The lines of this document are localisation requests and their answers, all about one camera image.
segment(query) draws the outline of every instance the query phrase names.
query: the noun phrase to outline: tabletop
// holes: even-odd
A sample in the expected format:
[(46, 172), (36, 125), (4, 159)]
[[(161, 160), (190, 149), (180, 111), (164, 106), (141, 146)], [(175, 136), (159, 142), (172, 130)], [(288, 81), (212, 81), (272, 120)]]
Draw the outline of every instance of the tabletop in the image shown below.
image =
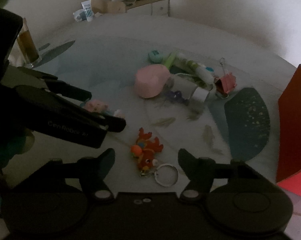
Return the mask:
[[(205, 25), (167, 17), (126, 14), (103, 15), (92, 22), (64, 26), (41, 41), (41, 54), (58, 47), (36, 70), (58, 76), (60, 80), (92, 92), (95, 99), (107, 102), (112, 109), (121, 109), (127, 126), (121, 133), (108, 133), (100, 149), (92, 149), (34, 132), (33, 148), (15, 156), (4, 168), (13, 187), (44, 165), (50, 158), (62, 158), (64, 163), (85, 156), (97, 157), (107, 148), (114, 148), (116, 161), (105, 182), (117, 192), (176, 192), (180, 194), (189, 180), (178, 166), (177, 152), (187, 149), (196, 157), (210, 157), (217, 163), (229, 163), (230, 147), (207, 106), (196, 120), (189, 119), (190, 110), (179, 104), (167, 104), (162, 98), (144, 100), (133, 91), (134, 75), (149, 65), (148, 52), (157, 49), (164, 54), (180, 51), (188, 58), (201, 62), (222, 76), (220, 58), (237, 78), (232, 98), (241, 89), (255, 88), (263, 99), (270, 117), (267, 145), (247, 162), (271, 182), (275, 182), (279, 152), (279, 114), (277, 100), (289, 83), (296, 68), (279, 56), (245, 39)], [(209, 103), (220, 102), (210, 93)], [(159, 125), (163, 118), (173, 120)], [(214, 137), (212, 151), (203, 139), (209, 126)], [(134, 144), (139, 128), (158, 136), (164, 150), (158, 155), (163, 163), (179, 170), (178, 182), (169, 188), (158, 185), (152, 177), (141, 178), (132, 160), (129, 146)], [(79, 187), (76, 180), (69, 184)], [(219, 186), (225, 180), (215, 181)], [(301, 198), (290, 194), (298, 204)], [(286, 232), (301, 239), (301, 217), (293, 216)]]

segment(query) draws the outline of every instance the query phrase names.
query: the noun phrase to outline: white drawer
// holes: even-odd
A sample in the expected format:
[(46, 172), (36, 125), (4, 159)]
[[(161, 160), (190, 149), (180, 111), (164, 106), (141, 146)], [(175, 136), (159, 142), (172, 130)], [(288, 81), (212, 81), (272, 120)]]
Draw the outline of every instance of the white drawer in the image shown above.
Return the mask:
[(169, 1), (159, 1), (152, 3), (152, 15), (165, 15), (169, 12)]
[(132, 9), (127, 10), (127, 13), (132, 15), (152, 15), (152, 4), (145, 4)]

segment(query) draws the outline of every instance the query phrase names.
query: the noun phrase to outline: orange toy figure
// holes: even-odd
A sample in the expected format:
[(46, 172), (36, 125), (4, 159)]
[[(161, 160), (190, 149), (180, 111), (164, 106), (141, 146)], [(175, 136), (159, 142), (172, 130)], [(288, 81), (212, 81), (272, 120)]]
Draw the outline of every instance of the orange toy figure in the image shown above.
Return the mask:
[(162, 152), (164, 146), (160, 145), (160, 140), (155, 137), (154, 142), (151, 142), (152, 133), (144, 133), (144, 129), (139, 129), (138, 139), (136, 144), (131, 147), (131, 152), (134, 157), (137, 158), (137, 167), (142, 174), (149, 171), (154, 166), (157, 160), (155, 160), (155, 153)]

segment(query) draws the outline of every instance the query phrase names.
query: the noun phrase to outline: white wall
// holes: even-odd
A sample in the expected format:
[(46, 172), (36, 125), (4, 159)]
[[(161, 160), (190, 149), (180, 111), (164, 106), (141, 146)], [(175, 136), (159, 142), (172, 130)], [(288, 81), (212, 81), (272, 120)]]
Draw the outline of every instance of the white wall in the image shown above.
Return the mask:
[[(73, 21), (84, 0), (12, 0), (35, 40)], [(301, 63), (301, 0), (171, 0), (171, 16), (226, 30)]]

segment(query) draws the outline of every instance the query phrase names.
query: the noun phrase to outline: amber liquid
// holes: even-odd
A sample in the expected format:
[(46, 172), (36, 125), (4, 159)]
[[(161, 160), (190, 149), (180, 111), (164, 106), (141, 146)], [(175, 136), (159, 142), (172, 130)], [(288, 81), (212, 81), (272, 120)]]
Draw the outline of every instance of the amber liquid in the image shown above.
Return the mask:
[(39, 58), (39, 54), (29, 30), (18, 35), (17, 43), (24, 56), (26, 64), (33, 63)]

